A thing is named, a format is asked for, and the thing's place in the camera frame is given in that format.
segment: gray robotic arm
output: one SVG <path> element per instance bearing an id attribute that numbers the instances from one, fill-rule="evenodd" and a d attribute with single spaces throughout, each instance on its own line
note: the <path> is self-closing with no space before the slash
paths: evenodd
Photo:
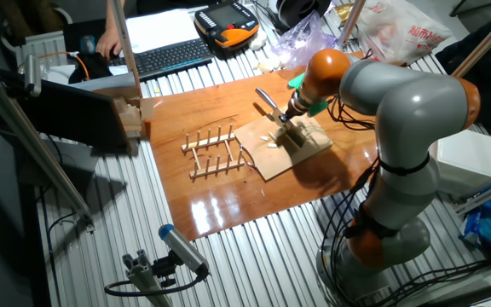
<path id="1" fill-rule="evenodd" d="M 345 244 L 329 252 L 335 258 L 318 268 L 323 276 L 335 263 L 336 271 L 329 274 L 353 292 L 364 278 L 405 263 L 429 246 L 429 231 L 418 215 L 435 197 L 439 170 L 428 148 L 471 125 L 480 96 L 475 85 L 460 78 L 369 60 L 352 63 L 329 49 L 314 55 L 294 95 L 286 119 L 334 95 L 358 113 L 376 115 L 378 174 L 344 233 Z M 301 108 L 293 107 L 297 101 Z"/>

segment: keyboard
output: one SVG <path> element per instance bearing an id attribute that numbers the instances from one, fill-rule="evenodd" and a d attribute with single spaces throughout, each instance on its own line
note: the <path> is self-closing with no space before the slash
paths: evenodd
<path id="1" fill-rule="evenodd" d="M 134 54 L 140 81 L 162 77 L 189 68 L 208 64 L 213 55 L 202 39 L 175 43 L 162 48 Z M 109 61 L 109 66 L 126 65 L 124 58 Z"/>

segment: orange cable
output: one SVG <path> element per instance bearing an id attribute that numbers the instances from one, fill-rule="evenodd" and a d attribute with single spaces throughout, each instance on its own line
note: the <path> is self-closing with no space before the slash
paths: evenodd
<path id="1" fill-rule="evenodd" d="M 43 59 L 43 58 L 46 58 L 46 57 L 49 57 L 49 56 L 52 56 L 52 55 L 70 55 L 71 52 L 68 52 L 68 51 L 61 51 L 61 52 L 54 52 L 54 53 L 51 53 L 51 54 L 47 54 L 47 55 L 41 55 L 39 56 L 39 59 Z M 86 66 L 84 64 L 84 62 L 78 58 L 78 56 L 75 56 L 75 60 L 77 60 L 79 62 L 79 64 L 81 64 L 81 66 L 83 67 L 84 69 L 84 75 L 86 76 L 86 79 L 87 80 L 90 80 L 90 76 L 89 76 L 89 72 L 88 70 L 86 69 Z M 18 68 L 16 69 L 17 72 L 20 71 L 20 68 L 24 66 L 25 63 L 22 63 L 18 66 Z"/>

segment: wooden board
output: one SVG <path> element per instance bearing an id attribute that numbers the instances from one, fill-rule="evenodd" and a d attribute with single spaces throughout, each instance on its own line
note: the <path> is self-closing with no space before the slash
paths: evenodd
<path id="1" fill-rule="evenodd" d="M 278 125 L 268 115 L 239 128 L 234 133 L 238 142 L 253 159 L 253 164 L 265 181 L 332 145 L 331 139 L 315 119 L 301 116 L 293 118 L 291 122 L 300 129 L 301 135 L 305 137 L 302 147 L 294 144 L 285 134 L 276 134 L 279 129 Z M 261 136 L 268 136 L 270 132 L 281 135 L 278 137 L 277 148 L 269 148 L 267 143 L 261 139 Z"/>
<path id="2" fill-rule="evenodd" d="M 248 166 L 190 179 L 193 154 L 181 148 L 187 133 L 196 137 L 201 130 L 202 137 L 206 137 L 208 129 L 217 131 L 219 125 L 228 127 L 231 123 L 236 131 L 270 113 L 270 107 L 255 93 L 257 87 L 284 107 L 292 93 L 287 82 L 301 72 L 273 72 L 155 98 L 153 118 L 146 121 L 147 131 L 173 223 L 189 240 L 348 189 L 376 158 L 373 131 L 348 130 L 323 112 L 315 119 L 333 145 L 290 171 L 268 182 Z M 238 143 L 229 145 L 233 156 L 238 157 Z M 209 156 L 226 157 L 226 152 L 225 145 L 219 144 L 201 148 L 197 154 L 204 167 Z"/>

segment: white plastic bag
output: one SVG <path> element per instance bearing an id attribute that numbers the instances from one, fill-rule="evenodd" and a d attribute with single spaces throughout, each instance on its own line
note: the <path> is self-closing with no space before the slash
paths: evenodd
<path id="1" fill-rule="evenodd" d="M 404 0 L 367 0 L 357 26 L 363 51 L 371 49 L 373 59 L 384 62 L 411 64 L 452 36 L 448 28 Z"/>
<path id="2" fill-rule="evenodd" d="M 316 52 L 331 49 L 337 38 L 321 30 L 320 15 L 314 10 L 291 30 L 283 33 L 272 52 L 285 69 L 306 66 Z"/>

